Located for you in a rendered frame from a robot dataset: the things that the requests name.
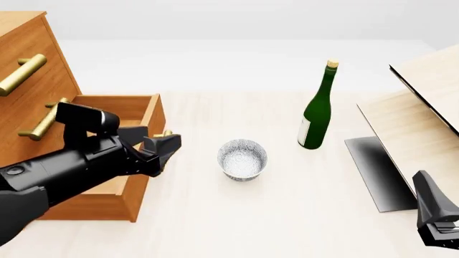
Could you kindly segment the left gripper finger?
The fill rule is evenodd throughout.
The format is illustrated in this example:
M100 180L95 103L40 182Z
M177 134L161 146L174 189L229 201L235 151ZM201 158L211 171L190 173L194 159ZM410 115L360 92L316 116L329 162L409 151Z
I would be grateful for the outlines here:
M163 137L155 137L156 155L159 157L159 165L161 171L168 160L177 152L181 147L181 135L172 134Z
M127 126L117 130L118 137L130 146L138 145L148 137L147 126Z

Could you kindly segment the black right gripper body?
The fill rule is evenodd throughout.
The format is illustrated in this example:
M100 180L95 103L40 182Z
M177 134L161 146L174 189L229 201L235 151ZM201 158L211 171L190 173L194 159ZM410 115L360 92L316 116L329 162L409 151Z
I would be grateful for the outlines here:
M417 231L426 247L459 247L459 217L428 222L417 219Z

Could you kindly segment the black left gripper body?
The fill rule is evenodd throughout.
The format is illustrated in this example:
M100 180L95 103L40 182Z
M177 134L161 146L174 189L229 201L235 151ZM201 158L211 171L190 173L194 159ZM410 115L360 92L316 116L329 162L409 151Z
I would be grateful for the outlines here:
M145 175L152 178L161 173L159 157L156 155L156 146L153 138L145 137L139 150L121 141L125 157L122 158L121 167L123 175Z

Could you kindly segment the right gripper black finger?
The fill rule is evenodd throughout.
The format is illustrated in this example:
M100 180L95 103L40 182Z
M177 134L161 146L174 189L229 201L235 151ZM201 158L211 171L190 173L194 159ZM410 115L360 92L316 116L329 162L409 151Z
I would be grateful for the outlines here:
M459 221L459 207L437 186L427 171L418 171L413 177L417 195L417 228L434 223Z

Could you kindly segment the wooden cabinet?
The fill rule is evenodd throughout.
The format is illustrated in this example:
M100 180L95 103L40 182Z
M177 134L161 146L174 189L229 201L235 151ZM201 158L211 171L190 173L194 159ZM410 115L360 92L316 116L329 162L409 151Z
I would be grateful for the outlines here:
M45 15L43 11L0 11L0 37L40 16L46 18Z

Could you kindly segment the black and white patterned bowl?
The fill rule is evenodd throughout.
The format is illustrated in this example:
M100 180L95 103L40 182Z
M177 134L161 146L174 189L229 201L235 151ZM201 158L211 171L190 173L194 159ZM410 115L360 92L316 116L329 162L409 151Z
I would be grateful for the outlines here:
M234 139L226 142L218 150L217 162L228 178L246 182L257 178L263 172L268 155L255 141Z

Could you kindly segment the pale wooden rack, black panel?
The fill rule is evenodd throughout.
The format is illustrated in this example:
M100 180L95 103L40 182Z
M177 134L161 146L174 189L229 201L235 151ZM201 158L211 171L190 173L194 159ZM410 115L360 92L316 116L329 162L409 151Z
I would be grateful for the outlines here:
M415 209L412 178L423 170L459 206L459 44L390 70L405 89L359 102L374 135L345 141L373 202Z

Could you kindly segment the green wine bottle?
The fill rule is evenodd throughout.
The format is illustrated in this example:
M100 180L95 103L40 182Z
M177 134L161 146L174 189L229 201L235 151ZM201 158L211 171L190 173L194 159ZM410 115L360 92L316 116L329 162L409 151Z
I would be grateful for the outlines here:
M329 59L324 70L321 85L303 111L297 142L303 148L320 148L331 120L331 88L339 62Z

